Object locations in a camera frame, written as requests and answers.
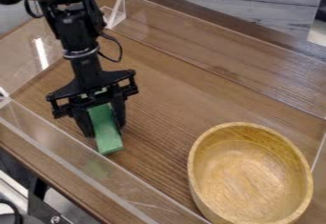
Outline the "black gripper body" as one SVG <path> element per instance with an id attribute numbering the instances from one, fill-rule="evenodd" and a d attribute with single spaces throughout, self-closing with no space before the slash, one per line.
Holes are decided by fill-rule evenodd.
<path id="1" fill-rule="evenodd" d="M 139 92 L 135 82 L 135 70 L 106 71 L 100 67 L 98 53 L 65 56 L 69 61 L 73 78 L 56 91 L 45 96 L 51 103 L 55 118 L 71 115 L 71 105 L 79 104 L 85 109 L 112 101 L 116 93 L 127 97 Z"/>

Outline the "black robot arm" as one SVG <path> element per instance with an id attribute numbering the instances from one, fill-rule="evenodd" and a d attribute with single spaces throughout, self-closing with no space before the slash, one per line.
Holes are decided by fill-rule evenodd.
<path id="1" fill-rule="evenodd" d="M 63 57 L 69 61 L 73 78 L 56 91 L 45 96 L 56 118 L 71 117 L 83 134 L 95 136 L 95 123 L 90 109 L 111 105 L 114 124 L 123 127 L 126 123 L 124 101 L 138 93 L 134 70 L 107 71 L 102 68 L 98 39 L 110 41 L 116 38 L 103 32 L 106 21 L 95 0 L 0 0 L 1 5 L 37 2 L 43 18 L 63 47 Z"/>

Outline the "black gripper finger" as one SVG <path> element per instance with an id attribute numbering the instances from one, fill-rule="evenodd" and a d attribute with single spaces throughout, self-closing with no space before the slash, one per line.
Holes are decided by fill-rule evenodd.
<path id="1" fill-rule="evenodd" d="M 76 125 L 85 137 L 95 137 L 95 129 L 92 120 L 88 114 L 88 110 L 79 104 L 71 105 L 71 115 L 76 122 Z"/>
<path id="2" fill-rule="evenodd" d="M 115 94 L 111 101 L 111 106 L 118 119 L 119 127 L 122 128 L 126 124 L 126 111 L 123 94 L 120 92 Z"/>

